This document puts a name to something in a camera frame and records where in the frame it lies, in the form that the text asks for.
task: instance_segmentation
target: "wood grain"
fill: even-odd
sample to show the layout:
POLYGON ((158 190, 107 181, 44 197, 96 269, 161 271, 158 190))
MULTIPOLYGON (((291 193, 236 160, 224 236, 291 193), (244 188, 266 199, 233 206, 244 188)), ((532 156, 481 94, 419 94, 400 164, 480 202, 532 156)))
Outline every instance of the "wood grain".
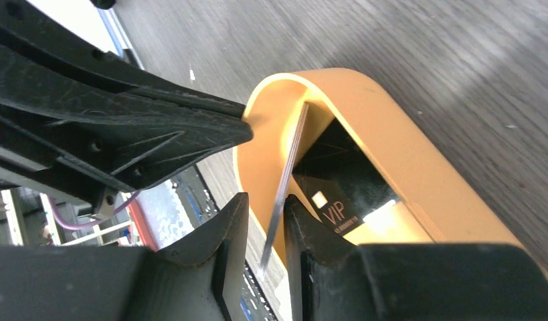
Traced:
MULTIPOLYGON (((116 12, 149 71, 238 102, 277 72, 374 78, 548 268, 548 0, 126 0, 116 12)), ((215 195, 234 192, 228 153, 204 166, 215 195)))

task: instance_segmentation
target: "red object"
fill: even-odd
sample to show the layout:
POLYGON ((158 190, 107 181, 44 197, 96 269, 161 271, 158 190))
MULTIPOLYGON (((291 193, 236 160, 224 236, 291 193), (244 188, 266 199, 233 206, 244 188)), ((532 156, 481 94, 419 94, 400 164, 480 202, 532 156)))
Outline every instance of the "red object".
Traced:
POLYGON ((130 213, 130 217, 136 224, 136 229, 138 230, 138 234, 140 235, 140 239, 142 240, 144 246, 157 251, 159 248, 157 247, 157 243, 155 243, 153 234, 151 233, 149 225, 146 222, 144 211, 140 207, 137 200, 132 201, 132 203, 128 205, 128 211, 130 213))

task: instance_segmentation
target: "gray wooden surface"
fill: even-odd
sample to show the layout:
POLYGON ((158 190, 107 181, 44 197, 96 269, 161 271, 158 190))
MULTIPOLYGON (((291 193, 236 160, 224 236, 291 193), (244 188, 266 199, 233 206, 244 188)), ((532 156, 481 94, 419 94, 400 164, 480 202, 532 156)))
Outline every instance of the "gray wooden surface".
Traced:
MULTIPOLYGON (((116 12, 149 71, 238 102, 276 72, 371 76, 548 268, 548 0, 120 0, 116 12)), ((234 192, 228 152, 203 168, 215 196, 234 192)))

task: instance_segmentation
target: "black card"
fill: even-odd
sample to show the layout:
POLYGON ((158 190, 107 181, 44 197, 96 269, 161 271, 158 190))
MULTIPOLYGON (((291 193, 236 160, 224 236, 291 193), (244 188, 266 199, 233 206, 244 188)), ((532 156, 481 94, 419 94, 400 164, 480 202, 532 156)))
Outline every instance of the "black card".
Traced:
POLYGON ((382 205, 397 200, 338 120, 311 146, 293 176, 321 221, 339 235, 361 225, 366 215, 382 205))

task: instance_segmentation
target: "wire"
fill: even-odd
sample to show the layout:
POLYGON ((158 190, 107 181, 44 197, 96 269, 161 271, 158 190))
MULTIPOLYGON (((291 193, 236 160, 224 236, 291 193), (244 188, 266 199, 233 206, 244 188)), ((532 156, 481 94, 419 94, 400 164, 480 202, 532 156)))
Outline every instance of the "wire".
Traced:
MULTIPOLYGON (((117 208, 114 209, 114 214, 118 214, 121 211, 123 211, 130 203, 132 203, 137 197, 140 195, 140 191, 135 191, 129 199, 125 200, 122 204, 120 204, 117 208)), ((93 227, 98 224, 101 224, 105 221, 105 219, 99 219, 97 221, 91 221, 88 223, 83 224, 71 224, 65 221, 65 219, 61 216, 59 213, 59 209, 57 208, 57 203, 55 202, 55 199, 53 197, 47 196, 49 200, 49 204, 51 206, 51 212, 53 213, 53 217, 55 218, 55 221, 57 224, 59 224, 60 227, 63 227, 64 229, 68 229, 70 231, 79 231, 81 229, 85 229, 87 227, 93 227)))

